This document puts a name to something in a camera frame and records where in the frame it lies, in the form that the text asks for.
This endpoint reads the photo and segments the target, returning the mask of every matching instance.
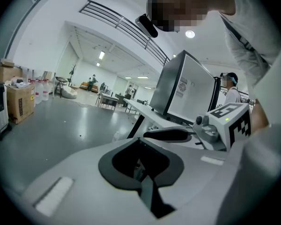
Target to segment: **white table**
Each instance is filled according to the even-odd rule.
[[[112,96],[107,95],[105,93],[101,93],[101,99],[100,99],[100,102],[98,103],[98,107],[102,106],[103,99],[111,101],[111,104],[107,103],[107,105],[111,105],[111,108],[114,106],[114,111],[116,110],[116,106],[117,106],[117,103],[118,103],[117,97],[112,97]]]
[[[140,116],[137,119],[134,127],[132,128],[128,138],[133,138],[133,136],[135,135],[136,131],[139,129],[141,123],[145,118],[159,128],[181,126],[180,124],[177,124],[175,122],[167,121],[165,118],[162,117],[160,113],[153,111],[152,107],[148,105],[145,106],[144,104],[138,103],[136,101],[128,100],[126,98],[124,98],[124,101],[127,102],[131,107],[133,107],[133,109],[135,109],[140,113]]]

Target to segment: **railing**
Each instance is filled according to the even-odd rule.
[[[170,61],[163,50],[151,38],[148,38],[138,26],[112,9],[88,0],[87,4],[79,12],[96,18],[123,32],[141,45],[163,66]]]
[[[228,90],[227,90],[227,88],[221,86],[221,92],[224,93],[224,95],[226,95]],[[247,93],[239,91],[239,94],[240,94],[242,102],[243,103],[248,103],[250,108],[253,109],[253,107],[255,106],[255,100],[250,100],[249,99],[249,94],[247,94]]]

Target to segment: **recessed light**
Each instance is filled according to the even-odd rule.
[[[100,52],[99,59],[102,59],[104,57],[104,55],[105,55],[104,51]]]
[[[186,35],[188,38],[193,38],[193,37],[195,37],[195,32],[192,31],[192,30],[188,30],[188,31],[186,31],[185,35]]]

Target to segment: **gray floor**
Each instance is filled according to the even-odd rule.
[[[126,138],[132,122],[124,112],[50,98],[0,141],[1,183],[21,194],[36,177],[69,155],[110,143],[117,131],[121,139]],[[144,121],[136,136],[149,126]]]

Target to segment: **black cap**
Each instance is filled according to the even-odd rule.
[[[228,73],[227,76],[231,77],[231,78],[234,78],[235,82],[238,83],[238,77],[235,73]]]

